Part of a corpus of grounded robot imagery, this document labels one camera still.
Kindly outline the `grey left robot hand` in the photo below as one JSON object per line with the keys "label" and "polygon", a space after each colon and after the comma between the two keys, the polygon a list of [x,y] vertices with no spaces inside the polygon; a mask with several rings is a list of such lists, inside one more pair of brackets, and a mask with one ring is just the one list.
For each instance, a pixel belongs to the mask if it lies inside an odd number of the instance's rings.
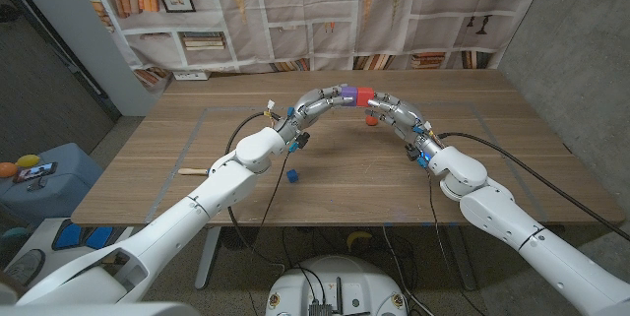
{"label": "grey left robot hand", "polygon": [[314,89],[303,95],[293,106],[293,111],[283,118],[275,130],[288,144],[303,130],[314,124],[319,116],[335,106],[345,103],[341,93],[344,85]]}

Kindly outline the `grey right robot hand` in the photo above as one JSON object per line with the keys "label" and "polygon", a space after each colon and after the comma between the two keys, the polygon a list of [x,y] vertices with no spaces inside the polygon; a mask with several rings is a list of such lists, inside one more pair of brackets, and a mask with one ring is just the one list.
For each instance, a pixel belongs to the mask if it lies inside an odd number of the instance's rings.
{"label": "grey right robot hand", "polygon": [[394,132],[406,144],[407,148],[419,155],[424,153],[429,159],[442,151],[444,146],[431,130],[426,127],[426,120],[413,104],[386,93],[376,93],[367,104],[366,113],[391,125]]}

